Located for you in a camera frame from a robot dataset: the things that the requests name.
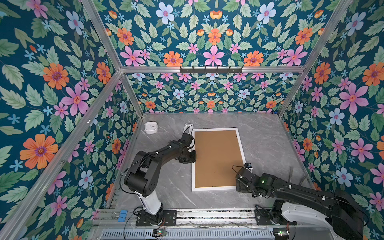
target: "floral wall panel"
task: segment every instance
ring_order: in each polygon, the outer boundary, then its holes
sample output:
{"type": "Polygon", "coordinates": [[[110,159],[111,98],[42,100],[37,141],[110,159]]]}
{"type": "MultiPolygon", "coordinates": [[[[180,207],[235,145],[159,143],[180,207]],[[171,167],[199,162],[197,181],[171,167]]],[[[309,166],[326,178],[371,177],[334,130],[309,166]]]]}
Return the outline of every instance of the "floral wall panel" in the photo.
{"type": "Polygon", "coordinates": [[[96,7],[126,66],[296,66],[337,3],[116,0],[96,7]]]}
{"type": "Polygon", "coordinates": [[[98,209],[112,197],[136,125],[136,112],[118,83],[20,237],[87,239],[98,209]]]}
{"type": "Polygon", "coordinates": [[[133,73],[144,112],[276,113],[297,78],[293,73],[133,73]]]}
{"type": "Polygon", "coordinates": [[[315,187],[352,194],[369,217],[367,239],[384,237],[383,9],[348,10],[284,115],[315,187]]]}
{"type": "Polygon", "coordinates": [[[78,1],[2,1],[0,29],[3,227],[113,69],[78,1]]]}

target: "brown backing board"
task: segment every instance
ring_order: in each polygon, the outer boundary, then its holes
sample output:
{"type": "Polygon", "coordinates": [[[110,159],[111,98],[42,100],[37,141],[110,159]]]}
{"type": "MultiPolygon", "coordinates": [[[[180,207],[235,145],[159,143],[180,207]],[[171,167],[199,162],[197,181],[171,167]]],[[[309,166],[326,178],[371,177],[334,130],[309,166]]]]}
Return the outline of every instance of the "brown backing board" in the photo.
{"type": "Polygon", "coordinates": [[[235,130],[195,132],[196,188],[236,185],[232,166],[244,165],[237,137],[235,130]]]}

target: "metal bar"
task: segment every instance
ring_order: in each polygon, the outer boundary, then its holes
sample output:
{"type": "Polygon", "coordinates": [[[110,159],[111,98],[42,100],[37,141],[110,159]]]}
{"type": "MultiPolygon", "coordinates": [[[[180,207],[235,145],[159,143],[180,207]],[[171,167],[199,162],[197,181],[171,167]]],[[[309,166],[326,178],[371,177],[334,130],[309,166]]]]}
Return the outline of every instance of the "metal bar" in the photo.
{"type": "MultiPolygon", "coordinates": [[[[179,73],[180,69],[190,71],[190,73],[216,73],[225,70],[226,73],[232,71],[227,66],[204,66],[204,67],[127,67],[123,66],[121,71],[123,73],[179,73]]],[[[243,73],[302,73],[303,66],[259,66],[259,67],[243,67],[243,73]]]]}
{"type": "Polygon", "coordinates": [[[113,47],[113,44],[107,34],[107,31],[105,30],[104,23],[101,20],[101,17],[95,7],[95,4],[93,3],[93,0],[82,0],[81,2],[83,3],[84,9],[87,12],[88,17],[90,18],[93,24],[93,27],[95,28],[97,34],[99,35],[101,43],[103,44],[105,50],[107,51],[107,54],[111,59],[111,62],[115,67],[115,70],[119,71],[120,68],[122,67],[120,58],[117,52],[115,51],[115,48],[113,47]]]}
{"type": "MultiPolygon", "coordinates": [[[[130,144],[130,147],[128,149],[128,152],[125,153],[125,156],[122,160],[122,165],[121,165],[121,168],[119,169],[119,172],[117,174],[117,177],[116,177],[116,181],[121,181],[121,174],[122,174],[122,170],[124,169],[127,169],[128,168],[128,164],[129,164],[129,160],[131,159],[132,155],[135,153],[133,152],[133,149],[134,149],[134,146],[135,146],[135,143],[136,143],[136,139],[137,137],[139,136],[139,133],[140,133],[140,127],[141,127],[141,124],[143,122],[143,118],[140,118],[139,119],[139,122],[137,123],[137,127],[136,127],[136,131],[133,133],[132,135],[132,138],[131,138],[131,144],[130,144]]],[[[107,205],[106,205],[106,208],[110,208],[111,207],[111,204],[112,204],[112,201],[113,201],[113,198],[115,197],[115,192],[117,189],[119,189],[120,186],[117,185],[117,184],[114,184],[113,185],[113,188],[111,190],[111,193],[110,193],[110,196],[113,196],[113,197],[110,197],[107,201],[107,205]]]]}
{"type": "Polygon", "coordinates": [[[122,85],[124,86],[125,90],[127,90],[128,98],[131,100],[131,103],[132,103],[133,108],[135,109],[137,115],[140,118],[142,118],[143,110],[140,107],[139,100],[137,99],[136,94],[133,91],[133,87],[129,83],[129,80],[128,80],[128,77],[126,74],[123,75],[121,82],[122,82],[122,85]]]}
{"type": "Polygon", "coordinates": [[[81,140],[85,131],[88,129],[90,121],[96,117],[96,114],[103,106],[110,92],[116,86],[120,76],[121,72],[116,72],[111,77],[109,82],[104,86],[99,96],[97,96],[96,100],[84,114],[80,122],[77,124],[62,147],[59,149],[54,158],[37,179],[33,187],[28,191],[28,194],[16,209],[11,219],[1,229],[0,239],[16,239],[21,229],[25,226],[26,222],[41,202],[41,199],[45,196],[49,186],[56,179],[65,162],[72,154],[77,143],[81,140]]]}
{"type": "Polygon", "coordinates": [[[299,90],[303,80],[310,72],[312,66],[315,64],[317,58],[319,57],[321,51],[327,44],[331,34],[339,24],[342,16],[347,11],[347,8],[352,3],[353,0],[340,0],[335,11],[332,13],[331,17],[328,20],[328,23],[325,25],[324,32],[317,41],[315,47],[313,48],[311,54],[309,55],[307,61],[304,64],[304,71],[297,77],[295,83],[293,84],[291,90],[289,91],[287,97],[284,100],[283,105],[281,106],[278,114],[280,117],[284,114],[285,110],[293,100],[296,92],[299,90]]]}

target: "orange flower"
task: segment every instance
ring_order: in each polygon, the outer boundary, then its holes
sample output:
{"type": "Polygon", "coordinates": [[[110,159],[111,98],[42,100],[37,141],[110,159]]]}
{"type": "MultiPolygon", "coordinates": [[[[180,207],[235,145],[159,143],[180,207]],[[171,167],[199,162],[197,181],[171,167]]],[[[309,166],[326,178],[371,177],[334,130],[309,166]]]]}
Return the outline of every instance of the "orange flower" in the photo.
{"type": "Polygon", "coordinates": [[[51,162],[55,156],[53,152],[57,152],[58,145],[54,144],[55,139],[48,136],[45,139],[44,134],[36,134],[35,139],[28,138],[23,146],[28,150],[24,149],[20,151],[20,159],[27,160],[25,166],[32,169],[36,166],[38,169],[47,167],[47,161],[51,162]]]}
{"type": "Polygon", "coordinates": [[[107,189],[107,195],[105,195],[105,201],[108,201],[109,195],[111,194],[112,189],[113,189],[113,183],[111,183],[107,189]]]}
{"type": "Polygon", "coordinates": [[[223,12],[222,11],[211,11],[209,13],[209,15],[211,16],[212,19],[219,19],[223,16],[223,12]]]}
{"type": "Polygon", "coordinates": [[[83,222],[84,222],[84,218],[80,219],[77,224],[76,224],[76,227],[77,228],[81,228],[81,226],[83,225],[83,222]]]}
{"type": "Polygon", "coordinates": [[[313,145],[313,143],[312,143],[311,139],[308,139],[308,138],[304,139],[303,147],[305,150],[307,150],[308,152],[310,150],[312,150],[312,145],[313,145]]]}
{"type": "Polygon", "coordinates": [[[135,123],[133,124],[133,127],[132,127],[132,131],[133,131],[133,132],[135,132],[136,127],[137,127],[137,122],[135,122],[135,123]]]}
{"type": "Polygon", "coordinates": [[[121,141],[120,141],[120,139],[116,138],[115,141],[113,141],[113,144],[112,144],[112,152],[114,154],[119,153],[120,147],[121,147],[121,141]]]}
{"type": "Polygon", "coordinates": [[[287,131],[289,131],[289,125],[288,125],[288,123],[284,122],[284,126],[285,126],[285,129],[287,129],[287,131]]]}
{"type": "Polygon", "coordinates": [[[374,86],[379,85],[380,80],[384,80],[384,63],[378,63],[377,65],[374,63],[369,66],[369,69],[365,69],[364,77],[362,78],[363,82],[366,82],[365,85],[374,86]]]}
{"type": "Polygon", "coordinates": [[[221,33],[219,33],[217,28],[214,28],[208,34],[208,37],[208,41],[212,43],[212,45],[216,45],[218,42],[220,42],[221,33]]]}
{"type": "Polygon", "coordinates": [[[267,102],[266,107],[267,108],[274,108],[274,107],[276,107],[276,105],[277,105],[277,102],[275,100],[272,100],[270,102],[267,102]]]}
{"type": "Polygon", "coordinates": [[[384,136],[381,136],[381,140],[383,142],[377,142],[377,149],[381,150],[381,152],[379,152],[379,155],[382,159],[384,159],[384,136]]]}
{"type": "Polygon", "coordinates": [[[259,53],[259,51],[254,51],[252,53],[248,53],[247,57],[244,58],[244,66],[246,67],[255,67],[260,66],[260,63],[264,61],[264,58],[262,58],[264,55],[262,53],[259,53]]]}
{"type": "Polygon", "coordinates": [[[109,82],[109,79],[111,78],[109,67],[105,65],[104,62],[98,63],[97,67],[98,68],[96,68],[96,73],[99,75],[99,80],[104,84],[107,84],[107,82],[109,82]]]}
{"type": "Polygon", "coordinates": [[[132,36],[132,33],[130,31],[127,31],[126,28],[118,29],[117,36],[119,38],[119,41],[124,43],[125,45],[132,45],[135,39],[132,36]]]}
{"type": "Polygon", "coordinates": [[[233,30],[230,29],[230,28],[228,28],[227,31],[225,32],[225,34],[226,34],[227,36],[232,36],[232,35],[233,35],[233,30]]]}
{"type": "Polygon", "coordinates": [[[210,108],[210,109],[214,108],[215,107],[215,102],[214,101],[209,101],[207,103],[207,107],[210,108]]]}
{"type": "Polygon", "coordinates": [[[30,48],[32,51],[34,51],[34,53],[37,53],[36,48],[35,48],[34,46],[29,45],[29,48],[30,48]]]}
{"type": "Polygon", "coordinates": [[[323,15],[323,10],[319,10],[314,14],[314,18],[319,18],[321,15],[323,15]]]}
{"type": "Polygon", "coordinates": [[[329,68],[329,63],[322,63],[317,67],[316,72],[314,74],[315,82],[318,84],[323,84],[328,80],[328,74],[331,74],[331,69],[329,68]]]}
{"type": "Polygon", "coordinates": [[[147,108],[149,108],[149,109],[155,109],[155,108],[156,108],[156,104],[155,104],[154,102],[152,102],[152,101],[147,101],[147,102],[145,103],[145,106],[146,106],[147,108]]]}
{"type": "Polygon", "coordinates": [[[302,31],[300,31],[295,40],[297,45],[303,45],[304,43],[308,42],[310,40],[310,37],[312,37],[313,32],[312,28],[304,28],[302,31]]]}
{"type": "Polygon", "coordinates": [[[163,59],[164,63],[167,64],[167,67],[181,67],[181,63],[183,59],[180,58],[179,53],[175,53],[174,51],[169,51],[164,55],[165,59],[163,59]]]}
{"type": "Polygon", "coordinates": [[[115,12],[115,11],[108,11],[108,13],[109,13],[109,15],[113,18],[113,19],[116,19],[116,18],[118,18],[118,15],[117,15],[117,13],[115,12]]]}
{"type": "Polygon", "coordinates": [[[317,183],[313,183],[313,186],[316,190],[321,191],[321,188],[317,185],[317,183]]]}
{"type": "Polygon", "coordinates": [[[203,36],[204,35],[204,30],[200,29],[197,31],[197,35],[203,36]]]}
{"type": "Polygon", "coordinates": [[[48,82],[48,86],[55,88],[57,90],[62,89],[67,86],[67,83],[70,81],[67,70],[63,69],[63,66],[60,64],[50,63],[49,68],[44,68],[44,81],[48,82]]]}

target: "white container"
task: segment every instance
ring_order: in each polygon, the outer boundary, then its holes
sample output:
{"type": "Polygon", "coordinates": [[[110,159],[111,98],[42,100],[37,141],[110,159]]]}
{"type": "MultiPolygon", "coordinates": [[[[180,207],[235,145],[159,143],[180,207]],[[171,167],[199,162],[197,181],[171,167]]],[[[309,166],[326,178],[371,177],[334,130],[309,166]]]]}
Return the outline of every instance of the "white container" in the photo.
{"type": "Polygon", "coordinates": [[[157,133],[157,130],[158,130],[157,122],[146,122],[144,127],[145,127],[144,130],[147,134],[157,133]]]}

